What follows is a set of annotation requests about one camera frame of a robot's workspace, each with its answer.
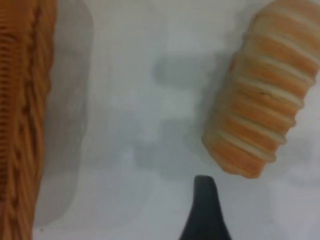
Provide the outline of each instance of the orange striped pastry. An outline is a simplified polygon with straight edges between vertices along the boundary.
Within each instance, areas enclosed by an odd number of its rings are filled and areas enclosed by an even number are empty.
[[[255,16],[203,135],[223,170],[258,178],[276,160],[320,69],[320,6],[276,0]]]

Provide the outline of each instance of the ribbed orange object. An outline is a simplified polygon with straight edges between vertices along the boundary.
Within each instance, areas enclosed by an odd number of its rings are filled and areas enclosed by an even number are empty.
[[[0,238],[32,239],[56,0],[0,0]]]
[[[320,6],[276,0],[257,13],[235,55],[203,142],[232,174],[258,178],[276,160],[320,70]]]

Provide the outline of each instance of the orange woven object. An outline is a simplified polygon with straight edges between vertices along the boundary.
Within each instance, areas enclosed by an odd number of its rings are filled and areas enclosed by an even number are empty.
[[[56,0],[0,0],[0,234],[32,239]]]

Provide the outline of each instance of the white table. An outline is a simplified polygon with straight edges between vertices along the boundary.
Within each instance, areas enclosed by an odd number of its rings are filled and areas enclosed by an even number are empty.
[[[195,175],[234,240],[315,240],[320,84],[258,180],[222,172],[201,126],[268,0],[60,0],[35,240],[177,240]]]

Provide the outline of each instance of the black object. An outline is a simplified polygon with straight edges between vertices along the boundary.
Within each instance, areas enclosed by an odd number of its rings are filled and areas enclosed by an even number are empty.
[[[231,240],[225,225],[215,181],[196,176],[191,212],[180,240]]]

